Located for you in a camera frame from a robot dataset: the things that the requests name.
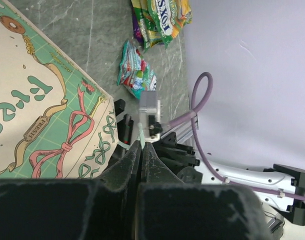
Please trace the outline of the teal Fox's snack packet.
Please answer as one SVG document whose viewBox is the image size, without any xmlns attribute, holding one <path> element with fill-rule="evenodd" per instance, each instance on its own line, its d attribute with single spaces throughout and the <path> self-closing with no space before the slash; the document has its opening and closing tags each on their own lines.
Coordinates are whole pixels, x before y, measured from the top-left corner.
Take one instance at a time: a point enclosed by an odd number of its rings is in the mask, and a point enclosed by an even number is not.
<svg viewBox="0 0 305 240">
<path fill-rule="evenodd" d="M 138 100 L 143 91 L 155 91 L 157 87 L 155 72 L 130 40 L 123 46 L 116 84 L 123 85 Z"/>
</svg>

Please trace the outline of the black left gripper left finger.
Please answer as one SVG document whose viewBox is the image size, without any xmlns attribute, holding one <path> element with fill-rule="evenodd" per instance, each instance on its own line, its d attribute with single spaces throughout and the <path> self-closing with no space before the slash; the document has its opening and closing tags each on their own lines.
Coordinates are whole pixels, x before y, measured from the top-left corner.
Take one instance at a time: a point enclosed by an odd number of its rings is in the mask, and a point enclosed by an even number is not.
<svg viewBox="0 0 305 240">
<path fill-rule="evenodd" d="M 93 179 L 0 179 L 0 240 L 129 240 L 141 150 Z"/>
</svg>

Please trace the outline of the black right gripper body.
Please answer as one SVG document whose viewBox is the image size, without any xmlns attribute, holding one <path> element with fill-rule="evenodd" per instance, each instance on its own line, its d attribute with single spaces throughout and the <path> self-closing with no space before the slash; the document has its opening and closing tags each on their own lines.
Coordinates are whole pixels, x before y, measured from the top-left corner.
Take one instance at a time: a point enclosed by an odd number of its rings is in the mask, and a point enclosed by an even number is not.
<svg viewBox="0 0 305 240">
<path fill-rule="evenodd" d="M 112 160 L 121 159 L 125 155 L 127 148 L 131 145 L 132 141 L 134 120 L 130 114 L 125 113 L 125 107 L 126 102 L 123 99 L 114 102 L 118 140 L 120 143 L 126 145 L 126 147 L 118 144 L 112 154 Z"/>
</svg>

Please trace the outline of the green printed paper bag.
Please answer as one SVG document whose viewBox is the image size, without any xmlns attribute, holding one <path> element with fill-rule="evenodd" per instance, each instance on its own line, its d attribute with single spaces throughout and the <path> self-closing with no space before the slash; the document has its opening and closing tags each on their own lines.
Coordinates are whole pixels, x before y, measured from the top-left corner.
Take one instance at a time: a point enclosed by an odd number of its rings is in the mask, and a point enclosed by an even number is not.
<svg viewBox="0 0 305 240">
<path fill-rule="evenodd" d="M 136 138 L 117 101 L 0 0 L 0 179 L 91 179 Z"/>
</svg>

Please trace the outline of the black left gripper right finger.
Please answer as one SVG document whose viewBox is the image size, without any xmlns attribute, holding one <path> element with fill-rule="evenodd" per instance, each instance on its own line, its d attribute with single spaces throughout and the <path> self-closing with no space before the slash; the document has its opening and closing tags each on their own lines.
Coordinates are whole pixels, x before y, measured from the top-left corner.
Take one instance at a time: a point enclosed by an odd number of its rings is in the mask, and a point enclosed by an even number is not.
<svg viewBox="0 0 305 240">
<path fill-rule="evenodd" d="M 248 187 L 182 182 L 158 158 L 142 151 L 145 181 L 137 190 L 139 240 L 269 240 L 261 203 Z"/>
</svg>

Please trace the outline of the purple snack packet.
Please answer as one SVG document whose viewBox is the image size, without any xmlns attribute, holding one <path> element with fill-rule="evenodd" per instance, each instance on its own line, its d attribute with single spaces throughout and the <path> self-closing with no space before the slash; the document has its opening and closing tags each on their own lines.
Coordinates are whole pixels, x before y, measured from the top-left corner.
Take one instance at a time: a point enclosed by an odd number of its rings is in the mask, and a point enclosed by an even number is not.
<svg viewBox="0 0 305 240">
<path fill-rule="evenodd" d="M 142 33 L 140 31 L 140 27 L 134 12 L 132 12 L 132 28 L 133 28 L 133 37 L 140 43 L 144 43 L 144 39 Z"/>
</svg>

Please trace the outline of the yellow green snack packet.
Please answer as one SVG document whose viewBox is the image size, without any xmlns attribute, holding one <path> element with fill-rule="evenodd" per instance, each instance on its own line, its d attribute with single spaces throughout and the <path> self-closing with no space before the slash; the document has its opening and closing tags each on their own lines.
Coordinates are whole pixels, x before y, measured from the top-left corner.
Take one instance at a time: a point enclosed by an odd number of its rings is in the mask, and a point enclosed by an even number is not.
<svg viewBox="0 0 305 240">
<path fill-rule="evenodd" d="M 132 0 L 132 7 L 139 32 L 143 39 L 143 49 L 145 51 L 156 45 L 163 45 L 163 40 L 157 30 L 157 26 L 148 10 L 147 0 Z"/>
</svg>

